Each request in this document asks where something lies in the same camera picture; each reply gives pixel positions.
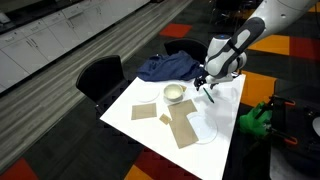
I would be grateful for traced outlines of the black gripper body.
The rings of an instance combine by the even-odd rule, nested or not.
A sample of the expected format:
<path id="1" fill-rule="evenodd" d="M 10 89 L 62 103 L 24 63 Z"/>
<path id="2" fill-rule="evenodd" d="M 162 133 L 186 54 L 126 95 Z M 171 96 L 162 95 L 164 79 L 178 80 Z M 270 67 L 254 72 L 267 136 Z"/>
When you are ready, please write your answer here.
<path id="1" fill-rule="evenodd" d="M 194 80 L 194 86 L 195 84 L 199 83 L 201 86 L 204 85 L 204 84 L 218 84 L 218 81 L 211 75 L 202 75 L 200 77 L 197 77 L 195 80 Z"/>

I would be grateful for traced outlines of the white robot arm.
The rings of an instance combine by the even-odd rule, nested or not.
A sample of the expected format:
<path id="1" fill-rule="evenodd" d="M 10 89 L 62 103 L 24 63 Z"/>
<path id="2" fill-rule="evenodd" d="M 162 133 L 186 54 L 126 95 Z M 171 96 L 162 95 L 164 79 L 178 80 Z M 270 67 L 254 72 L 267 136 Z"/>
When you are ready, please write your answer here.
<path id="1" fill-rule="evenodd" d="M 213 38 L 204 62 L 204 73 L 194 79 L 196 90 L 204 84 L 220 84 L 235 79 L 233 72 L 246 63 L 244 51 L 252 44 L 294 23 L 319 0 L 262 0 L 257 9 L 225 39 Z"/>

